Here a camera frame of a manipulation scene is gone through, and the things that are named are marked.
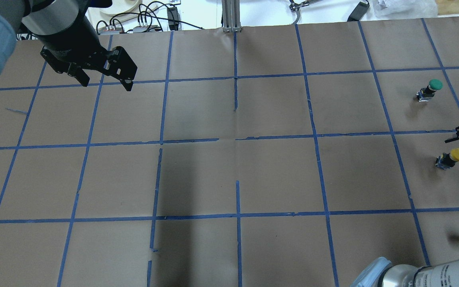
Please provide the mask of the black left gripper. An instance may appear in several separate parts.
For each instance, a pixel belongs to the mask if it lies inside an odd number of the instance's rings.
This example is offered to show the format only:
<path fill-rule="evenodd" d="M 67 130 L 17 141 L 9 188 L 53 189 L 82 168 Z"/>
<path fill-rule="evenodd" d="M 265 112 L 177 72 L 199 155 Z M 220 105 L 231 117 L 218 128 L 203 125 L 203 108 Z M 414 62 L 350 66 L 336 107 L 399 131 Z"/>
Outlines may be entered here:
<path fill-rule="evenodd" d="M 40 35 L 44 44 L 41 55 L 57 73 L 66 73 L 87 87 L 89 76 L 84 69 L 100 71 L 117 79 L 127 92 L 133 87 L 138 67 L 123 47 L 106 50 L 87 18 L 76 18 L 63 31 Z"/>

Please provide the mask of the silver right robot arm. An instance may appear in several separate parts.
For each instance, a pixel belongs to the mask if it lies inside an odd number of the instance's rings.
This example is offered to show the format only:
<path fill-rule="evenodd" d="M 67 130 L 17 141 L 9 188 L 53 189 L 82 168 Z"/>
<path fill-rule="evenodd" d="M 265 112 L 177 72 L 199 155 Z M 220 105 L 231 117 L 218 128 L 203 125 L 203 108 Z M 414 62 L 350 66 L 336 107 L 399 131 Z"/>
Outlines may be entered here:
<path fill-rule="evenodd" d="M 454 138 L 459 140 L 459 126 Z M 435 161 L 435 166 L 449 169 L 459 163 L 459 149 L 443 153 Z M 375 259 L 350 287 L 459 287 L 459 260 L 434 266 L 415 267 L 412 265 L 392 265 L 385 257 Z"/>

